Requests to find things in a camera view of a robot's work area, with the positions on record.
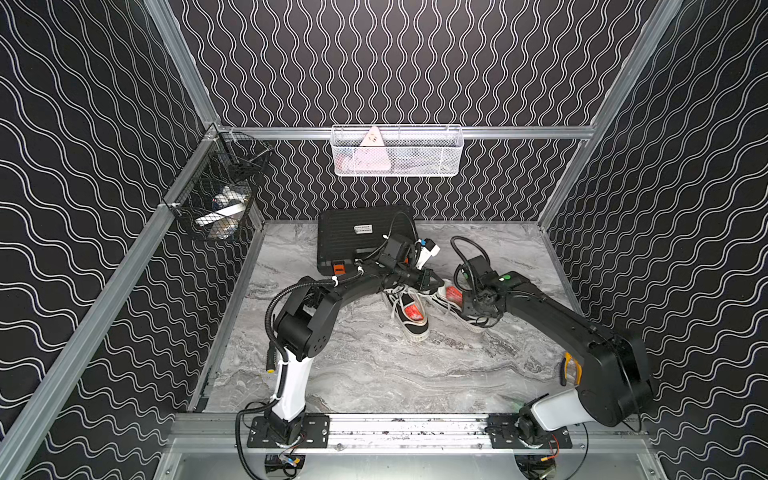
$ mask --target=marble floor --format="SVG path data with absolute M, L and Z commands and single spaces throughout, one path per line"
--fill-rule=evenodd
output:
M 499 272 L 517 270 L 557 301 L 568 304 L 534 224 L 418 223 L 419 235 L 441 246 L 428 266 L 450 278 L 459 258 L 453 235 L 480 243 Z M 314 223 L 270 223 L 206 412 L 234 412 L 268 398 L 274 374 L 264 372 L 264 312 L 282 288 L 316 270 Z M 474 256 L 467 246 L 468 255 Z M 560 389 L 556 368 L 563 349 L 530 324 L 505 314 L 494 328 L 470 333 L 428 307 L 429 338 L 410 343 L 378 295 L 339 313 L 333 336 L 315 358 L 307 385 L 311 412 L 516 412 Z

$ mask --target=wall-mounted basket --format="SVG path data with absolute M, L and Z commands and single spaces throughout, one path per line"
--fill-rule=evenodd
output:
M 461 125 L 333 125 L 340 177 L 453 177 L 462 159 Z
M 253 233 L 249 212 L 254 179 L 263 172 L 274 147 L 264 144 L 252 157 L 212 151 L 169 208 L 181 230 L 195 240 L 247 240 Z

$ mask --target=black wallpaper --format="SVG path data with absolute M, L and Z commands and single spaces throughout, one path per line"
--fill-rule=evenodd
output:
M 170 0 L 222 122 L 585 125 L 654 0 Z
M 408 203 L 426 220 L 536 221 L 576 140 L 467 141 L 454 177 L 338 177 L 328 142 L 280 142 L 257 204 L 268 219 Z
M 2 439 L 204 129 L 142 3 L 0 16 Z
M 550 230 L 641 333 L 670 478 L 768 478 L 768 2 L 688 0 Z
M 196 242 L 172 226 L 25 479 L 153 477 L 174 413 L 186 411 L 194 393 L 249 243 Z

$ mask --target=sneaker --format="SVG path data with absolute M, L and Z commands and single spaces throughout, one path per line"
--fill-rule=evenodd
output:
M 392 318 L 398 315 L 398 324 L 406 339 L 412 342 L 423 342 L 429 336 L 427 313 L 419 295 L 410 295 L 409 289 L 399 286 L 386 289 L 382 296 L 392 307 Z
M 429 295 L 428 298 L 438 308 L 445 310 L 453 318 L 461 322 L 461 324 L 470 332 L 482 333 L 485 328 L 488 328 L 487 325 L 491 318 L 475 318 L 462 314 L 464 294 L 461 290 L 453 286 L 449 280 L 446 280 L 445 284 Z

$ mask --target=black case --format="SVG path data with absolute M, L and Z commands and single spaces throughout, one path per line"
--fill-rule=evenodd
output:
M 392 233 L 399 233 L 416 242 L 409 218 L 413 211 L 409 205 L 384 207 L 347 208 L 326 210 L 317 221 L 317 271 L 321 275 L 334 274 L 334 265 L 342 264 L 347 273 L 354 271 L 355 259 L 363 258 L 384 243 L 389 225 L 396 212 Z

